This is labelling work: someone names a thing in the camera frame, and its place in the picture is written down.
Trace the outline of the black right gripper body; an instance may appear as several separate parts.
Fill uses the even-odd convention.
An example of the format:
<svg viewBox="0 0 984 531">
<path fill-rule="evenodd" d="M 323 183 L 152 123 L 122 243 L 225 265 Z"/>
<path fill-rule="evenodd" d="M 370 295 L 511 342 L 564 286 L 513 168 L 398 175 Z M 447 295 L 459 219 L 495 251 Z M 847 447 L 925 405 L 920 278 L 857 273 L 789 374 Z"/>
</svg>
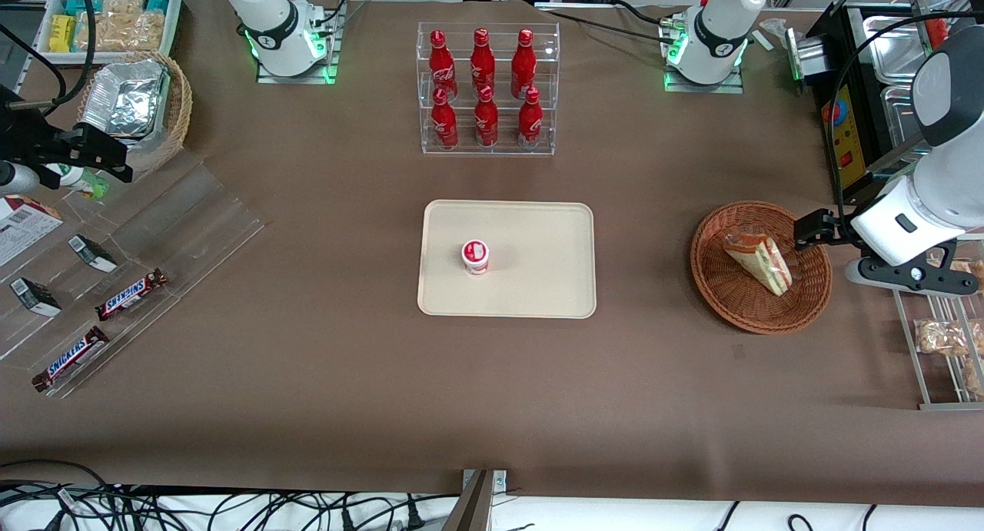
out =
<svg viewBox="0 0 984 531">
<path fill-rule="evenodd" d="M 12 110 L 12 101 L 21 98 L 1 86 L 1 159 L 17 164 L 46 164 L 59 129 L 36 108 Z"/>
</svg>

